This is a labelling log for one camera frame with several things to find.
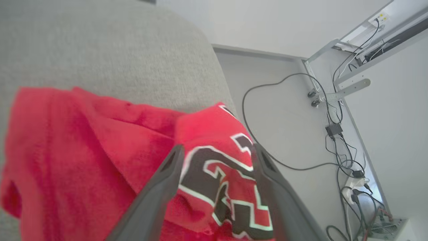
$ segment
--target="gray couch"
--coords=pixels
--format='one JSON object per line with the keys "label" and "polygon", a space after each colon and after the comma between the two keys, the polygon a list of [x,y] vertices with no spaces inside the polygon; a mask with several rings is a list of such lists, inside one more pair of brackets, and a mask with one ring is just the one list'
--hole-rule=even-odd
{"label": "gray couch", "polygon": [[[19,86],[70,89],[192,112],[235,111],[211,45],[192,24],[137,0],[0,1],[0,136]],[[0,211],[1,240],[19,240]]]}

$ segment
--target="red towel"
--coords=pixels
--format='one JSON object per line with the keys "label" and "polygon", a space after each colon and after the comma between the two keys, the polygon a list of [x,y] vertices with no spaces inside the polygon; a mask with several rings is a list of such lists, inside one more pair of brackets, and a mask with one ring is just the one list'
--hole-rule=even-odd
{"label": "red towel", "polygon": [[193,114],[23,88],[6,137],[1,205],[23,241],[104,240],[176,144],[185,161],[161,240],[273,238],[251,141],[221,103]]}

